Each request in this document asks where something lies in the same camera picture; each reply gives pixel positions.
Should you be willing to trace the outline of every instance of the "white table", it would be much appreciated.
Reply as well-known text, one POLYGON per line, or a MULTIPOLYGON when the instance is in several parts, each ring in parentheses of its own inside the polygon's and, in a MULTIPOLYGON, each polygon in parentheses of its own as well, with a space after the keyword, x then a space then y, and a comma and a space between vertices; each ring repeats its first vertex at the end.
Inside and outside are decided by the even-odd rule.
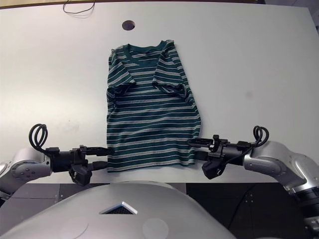
MULTIPOLYGON (((69 10, 89 4, 73 4, 69 10)), ((252 141, 252 128, 319 163, 319 37, 306 8, 208 2, 97 3, 78 18, 61 5, 0 11, 0 160, 48 126, 45 146, 106 146, 108 56, 121 44, 173 39, 202 117, 202 137, 252 141), (121 24, 136 27, 124 31, 121 24)), ((92 183, 273 182, 229 165, 209 181, 201 163, 121 173, 92 183)), ((56 173, 39 183, 71 182, 56 173)))

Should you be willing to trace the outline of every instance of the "black cable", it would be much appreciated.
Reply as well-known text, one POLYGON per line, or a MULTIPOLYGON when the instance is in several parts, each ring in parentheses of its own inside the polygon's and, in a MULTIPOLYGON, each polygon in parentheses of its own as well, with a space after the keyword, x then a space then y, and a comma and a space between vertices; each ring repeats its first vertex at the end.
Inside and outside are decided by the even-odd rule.
POLYGON ((41 124, 41 123, 38 123, 36 125, 34 125, 31 129, 30 129, 30 132, 29 132, 29 142, 31 144, 31 146, 41 152, 41 153, 44 153, 44 154, 48 154, 47 150, 44 150, 42 148, 42 146, 44 145, 44 143, 46 142, 46 139, 48 138, 48 130, 46 128, 46 125, 45 124, 41 124), (40 133, 40 130, 41 130, 41 138, 40 140, 38 140, 39 138, 39 133, 40 133))
POLYGON ((269 139, 269 131, 265 127, 258 126, 258 125, 256 125, 253 129, 253 135, 254 135, 256 141, 251 145, 251 147, 248 148, 246 151, 244 151, 241 155, 233 157, 231 159, 228 159, 226 162, 224 162, 224 165, 226 165, 227 163, 229 163, 237 158, 243 157, 244 155, 249 153, 253 148, 257 148, 257 147, 264 145, 269 139))
POLYGON ((250 186, 250 187, 246 190, 246 192, 244 193, 244 195, 242 196, 242 198, 239 200, 239 203, 237 204, 237 206, 236 206, 236 208, 235 208, 235 211, 234 211, 232 217, 230 218, 230 222, 229 222, 228 227, 227 227, 228 230, 230 229, 231 225, 233 224, 234 219, 235 219, 235 216, 236 216, 236 214, 237 214, 237 212, 238 212, 238 209, 239 209, 240 205, 242 204, 242 202, 244 201, 244 199, 245 199, 247 193, 248 193, 250 190, 252 190, 255 186, 256 186, 256 183, 255 183, 254 185, 250 186))
POLYGON ((95 2, 96 2, 96 0, 94 0, 92 6, 91 6, 90 8, 88 8, 88 9, 86 9, 86 10, 78 11, 78 12, 71 12, 71 11, 66 11, 66 10, 65 10, 66 5, 69 4, 70 1, 71 1, 71 0, 67 0, 67 1, 63 4, 63 11, 64 11, 65 13, 69 13, 69 14, 79 14, 79 13, 82 13, 82 12, 89 11, 89 10, 91 10, 91 9, 92 9, 92 11, 93 11, 93 9, 94 9, 94 7, 95 7, 95 2))

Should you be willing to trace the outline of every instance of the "striped t-shirt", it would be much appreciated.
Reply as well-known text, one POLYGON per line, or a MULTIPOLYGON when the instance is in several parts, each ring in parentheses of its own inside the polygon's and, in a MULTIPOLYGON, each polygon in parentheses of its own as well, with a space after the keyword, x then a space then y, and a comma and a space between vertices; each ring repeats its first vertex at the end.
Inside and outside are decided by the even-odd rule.
POLYGON ((194 164, 200 116, 172 40, 112 49, 107 100, 108 172, 194 164))

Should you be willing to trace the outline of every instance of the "dark floor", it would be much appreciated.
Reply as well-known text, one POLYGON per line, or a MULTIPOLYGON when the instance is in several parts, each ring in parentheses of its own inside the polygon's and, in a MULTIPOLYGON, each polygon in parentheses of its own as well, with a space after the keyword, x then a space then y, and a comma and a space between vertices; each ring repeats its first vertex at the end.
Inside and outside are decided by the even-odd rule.
MULTIPOLYGON (((0 209, 0 235, 53 204, 99 185, 24 185, 0 209)), ((172 186, 195 199, 239 239, 309 238, 299 208, 280 184, 187 183, 172 186)))

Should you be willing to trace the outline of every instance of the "metal robot arm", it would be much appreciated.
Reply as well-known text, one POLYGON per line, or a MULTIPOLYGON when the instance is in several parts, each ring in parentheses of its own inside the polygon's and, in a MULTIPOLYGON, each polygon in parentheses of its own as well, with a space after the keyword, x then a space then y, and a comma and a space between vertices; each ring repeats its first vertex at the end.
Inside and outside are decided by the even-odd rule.
POLYGON ((84 186, 90 183, 92 171, 107 167, 105 161, 88 163, 85 156, 106 156, 113 153, 113 150, 109 148, 82 145, 70 151, 60 151, 58 147, 42 149, 46 138, 46 125, 35 125, 29 134, 29 141, 33 148, 21 149, 11 161, 0 163, 0 206, 23 184, 50 176, 52 172, 68 171, 73 182, 84 186), (42 136, 38 141, 40 130, 42 130, 42 136))
POLYGON ((196 138, 188 143, 194 147, 207 147, 209 152, 198 151, 197 159, 205 160, 202 170, 212 179, 220 176, 227 163, 242 165, 246 170, 275 178, 299 204, 305 224, 314 236, 319 235, 319 166, 305 155, 289 151, 283 144, 267 141, 269 133, 264 127, 254 128, 255 143, 226 139, 196 138), (266 137, 262 141, 263 131, 266 137))
POLYGON ((23 184, 51 173, 49 157, 33 148, 21 149, 11 161, 0 163, 0 206, 23 184))

